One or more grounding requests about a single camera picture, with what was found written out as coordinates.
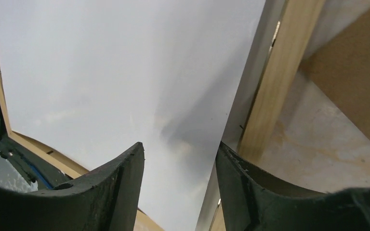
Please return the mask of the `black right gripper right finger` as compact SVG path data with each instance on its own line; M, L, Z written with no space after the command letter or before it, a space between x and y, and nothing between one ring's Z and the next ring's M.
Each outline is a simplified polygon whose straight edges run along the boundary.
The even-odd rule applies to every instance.
M309 190L273 176L224 143L215 163L228 231L370 231L370 188Z

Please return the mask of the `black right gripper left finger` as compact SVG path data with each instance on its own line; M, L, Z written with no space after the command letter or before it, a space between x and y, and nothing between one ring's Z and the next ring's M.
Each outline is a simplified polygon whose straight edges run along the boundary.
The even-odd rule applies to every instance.
M0 187L0 231L132 231L144 173L141 142L51 190Z

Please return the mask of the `white paper mat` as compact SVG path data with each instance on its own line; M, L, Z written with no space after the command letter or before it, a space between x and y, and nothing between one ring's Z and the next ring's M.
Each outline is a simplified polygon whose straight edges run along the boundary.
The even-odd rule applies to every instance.
M222 142L237 151L250 115L259 80L267 62L274 33L284 12L285 0L267 0L241 76ZM220 201L216 169L212 169L196 230L208 231L213 224Z

